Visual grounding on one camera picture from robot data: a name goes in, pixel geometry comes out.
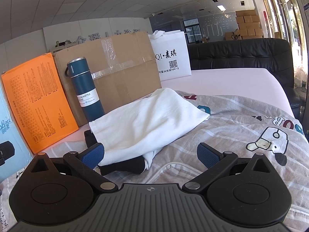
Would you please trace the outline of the dark blue vacuum bottle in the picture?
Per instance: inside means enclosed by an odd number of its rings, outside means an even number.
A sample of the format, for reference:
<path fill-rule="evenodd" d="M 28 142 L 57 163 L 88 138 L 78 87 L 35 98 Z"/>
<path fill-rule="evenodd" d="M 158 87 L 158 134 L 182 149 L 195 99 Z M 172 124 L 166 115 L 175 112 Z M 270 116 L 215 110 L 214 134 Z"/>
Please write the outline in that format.
<path fill-rule="evenodd" d="M 67 63 L 65 76 L 71 79 L 77 100 L 88 122 L 102 117 L 105 112 L 99 99 L 90 68 L 85 57 Z"/>

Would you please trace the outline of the orange box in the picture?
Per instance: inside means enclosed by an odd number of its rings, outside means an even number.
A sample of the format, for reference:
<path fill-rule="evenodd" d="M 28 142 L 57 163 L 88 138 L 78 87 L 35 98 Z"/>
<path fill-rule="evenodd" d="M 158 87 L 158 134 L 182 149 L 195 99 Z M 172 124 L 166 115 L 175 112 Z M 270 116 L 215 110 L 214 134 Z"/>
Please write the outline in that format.
<path fill-rule="evenodd" d="M 51 53 L 6 71 L 2 84 L 19 130 L 33 154 L 78 130 Z"/>

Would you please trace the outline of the stacked cardboard boxes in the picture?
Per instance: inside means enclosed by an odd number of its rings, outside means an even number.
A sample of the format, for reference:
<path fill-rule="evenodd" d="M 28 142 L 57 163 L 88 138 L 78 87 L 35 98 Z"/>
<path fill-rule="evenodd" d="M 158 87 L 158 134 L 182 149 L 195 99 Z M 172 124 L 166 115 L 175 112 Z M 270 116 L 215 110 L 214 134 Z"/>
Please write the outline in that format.
<path fill-rule="evenodd" d="M 238 28 L 233 32 L 226 32 L 226 40 L 243 40 L 263 38 L 260 17 L 255 9 L 236 11 Z"/>

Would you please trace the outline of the black leather sofa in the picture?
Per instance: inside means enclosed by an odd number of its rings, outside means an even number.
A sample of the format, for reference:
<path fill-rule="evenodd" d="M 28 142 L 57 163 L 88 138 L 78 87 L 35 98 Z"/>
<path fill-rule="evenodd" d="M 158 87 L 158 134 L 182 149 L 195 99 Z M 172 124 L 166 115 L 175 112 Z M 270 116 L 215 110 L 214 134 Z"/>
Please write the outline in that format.
<path fill-rule="evenodd" d="M 296 118 L 301 100 L 294 88 L 294 66 L 289 42 L 276 38 L 191 43 L 188 55 L 192 70 L 265 68 L 281 84 Z"/>

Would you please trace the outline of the light blue Cabou box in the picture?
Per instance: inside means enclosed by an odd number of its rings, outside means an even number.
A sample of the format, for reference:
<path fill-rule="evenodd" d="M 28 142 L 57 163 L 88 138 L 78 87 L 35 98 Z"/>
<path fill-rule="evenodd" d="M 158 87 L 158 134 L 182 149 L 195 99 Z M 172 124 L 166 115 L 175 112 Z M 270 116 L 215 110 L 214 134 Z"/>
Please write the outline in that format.
<path fill-rule="evenodd" d="M 10 177 L 20 169 L 26 167 L 33 158 L 28 149 L 18 125 L 14 119 L 9 103 L 7 102 L 4 87 L 1 85 L 1 116 L 0 116 L 0 143 L 1 143 L 1 181 Z"/>

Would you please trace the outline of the black folded garment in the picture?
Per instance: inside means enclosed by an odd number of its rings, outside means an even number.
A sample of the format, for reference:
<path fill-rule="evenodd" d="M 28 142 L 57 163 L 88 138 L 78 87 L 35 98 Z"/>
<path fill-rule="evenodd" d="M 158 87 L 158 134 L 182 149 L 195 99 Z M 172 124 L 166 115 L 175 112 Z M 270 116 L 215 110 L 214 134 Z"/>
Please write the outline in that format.
<path fill-rule="evenodd" d="M 87 147 L 91 147 L 97 143 L 94 134 L 90 130 L 84 132 L 85 142 Z M 110 165 L 99 166 L 101 175 L 107 175 L 114 171 L 130 172 L 134 174 L 141 174 L 146 168 L 146 163 L 143 156 L 135 157 L 129 160 L 113 163 Z"/>

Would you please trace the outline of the white tote bag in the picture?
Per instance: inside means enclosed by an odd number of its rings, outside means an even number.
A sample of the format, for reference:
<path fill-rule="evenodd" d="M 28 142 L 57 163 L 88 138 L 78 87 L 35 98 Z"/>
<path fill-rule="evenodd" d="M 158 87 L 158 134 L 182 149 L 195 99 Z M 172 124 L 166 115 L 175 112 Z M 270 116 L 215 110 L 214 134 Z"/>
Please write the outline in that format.
<path fill-rule="evenodd" d="M 192 74 L 185 34 L 181 30 L 156 30 L 149 35 L 161 81 Z"/>

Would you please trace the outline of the white folded garment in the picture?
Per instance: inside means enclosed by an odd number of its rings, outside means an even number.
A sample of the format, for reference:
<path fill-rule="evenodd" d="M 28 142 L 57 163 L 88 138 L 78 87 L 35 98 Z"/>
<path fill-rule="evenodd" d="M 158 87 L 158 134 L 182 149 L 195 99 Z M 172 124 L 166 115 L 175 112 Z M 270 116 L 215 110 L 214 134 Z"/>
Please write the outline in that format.
<path fill-rule="evenodd" d="M 104 147 L 100 166 L 142 156 L 144 168 L 148 170 L 163 147 L 209 117 L 176 91 L 165 88 L 121 106 L 90 122 L 89 126 Z"/>

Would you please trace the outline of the brown cardboard box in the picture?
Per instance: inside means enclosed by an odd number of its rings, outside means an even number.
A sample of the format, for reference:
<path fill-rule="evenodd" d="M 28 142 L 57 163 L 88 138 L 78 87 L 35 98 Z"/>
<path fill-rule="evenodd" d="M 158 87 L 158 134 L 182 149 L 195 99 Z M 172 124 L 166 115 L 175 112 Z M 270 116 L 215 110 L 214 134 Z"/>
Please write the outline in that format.
<path fill-rule="evenodd" d="M 159 72 L 148 33 L 136 32 L 87 41 L 58 51 L 53 58 L 66 98 L 78 126 L 87 123 L 67 64 L 85 58 L 106 113 L 161 88 Z"/>

